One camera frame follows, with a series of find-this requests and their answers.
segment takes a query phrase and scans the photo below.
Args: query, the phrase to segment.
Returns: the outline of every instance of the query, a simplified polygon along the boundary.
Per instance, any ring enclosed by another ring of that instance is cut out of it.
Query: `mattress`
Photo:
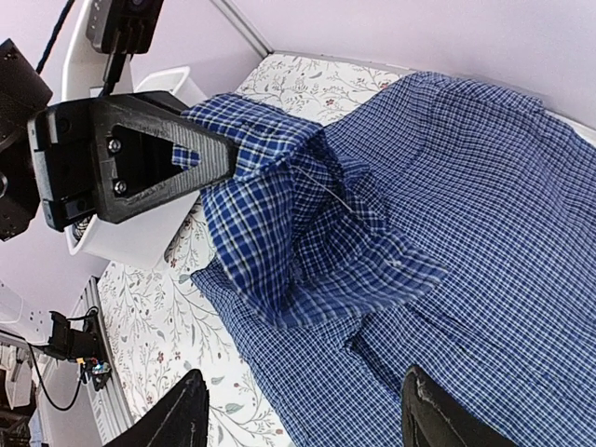
[[[324,125],[403,73],[288,54],[267,57],[237,93]],[[209,299],[190,275],[214,257],[200,201],[166,252],[169,270],[111,263],[100,299],[114,368],[135,420],[199,368],[210,389],[209,446],[293,445]]]

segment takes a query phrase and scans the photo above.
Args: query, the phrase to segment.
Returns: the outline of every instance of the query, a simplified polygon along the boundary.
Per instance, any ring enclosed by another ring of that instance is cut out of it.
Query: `blue plaid shirt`
[[[596,445],[596,150],[539,101],[413,74],[325,129],[187,116],[241,146],[193,280],[297,445],[401,445],[413,363],[520,445]]]

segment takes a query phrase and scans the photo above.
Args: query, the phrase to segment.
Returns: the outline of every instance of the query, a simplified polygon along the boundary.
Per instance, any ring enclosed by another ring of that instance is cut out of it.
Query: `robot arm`
[[[49,108],[29,62],[12,42],[0,47],[0,239],[24,232],[40,201],[58,231],[93,214],[120,224],[232,176],[237,147],[180,118],[170,93],[109,96],[122,75],[131,87],[129,58],[149,50],[162,3],[87,0],[66,60],[68,101]],[[199,166],[171,165],[174,144],[196,150]]]
[[[30,345],[48,344],[52,334],[52,316],[34,308],[0,280],[0,324],[20,335]]]

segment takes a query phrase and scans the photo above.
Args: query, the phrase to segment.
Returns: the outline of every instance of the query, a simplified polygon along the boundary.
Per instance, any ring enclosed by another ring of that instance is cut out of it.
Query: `screw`
[[[110,140],[110,142],[108,142],[108,151],[110,151],[112,154],[117,154],[121,150],[122,150],[122,143],[120,142],[120,140],[113,139],[113,140]]]
[[[128,186],[127,183],[124,180],[118,180],[115,184],[114,184],[114,191],[116,194],[119,195],[123,195],[124,193],[127,192]]]

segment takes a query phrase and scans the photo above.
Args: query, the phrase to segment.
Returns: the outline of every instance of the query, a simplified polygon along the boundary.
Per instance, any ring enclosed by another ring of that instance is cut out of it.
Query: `bed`
[[[408,73],[273,54],[237,93],[326,125]],[[132,419],[199,368],[210,389],[209,446],[292,446],[218,315],[190,280],[213,256],[197,203],[166,252],[168,271],[111,263],[101,278],[105,329]]]

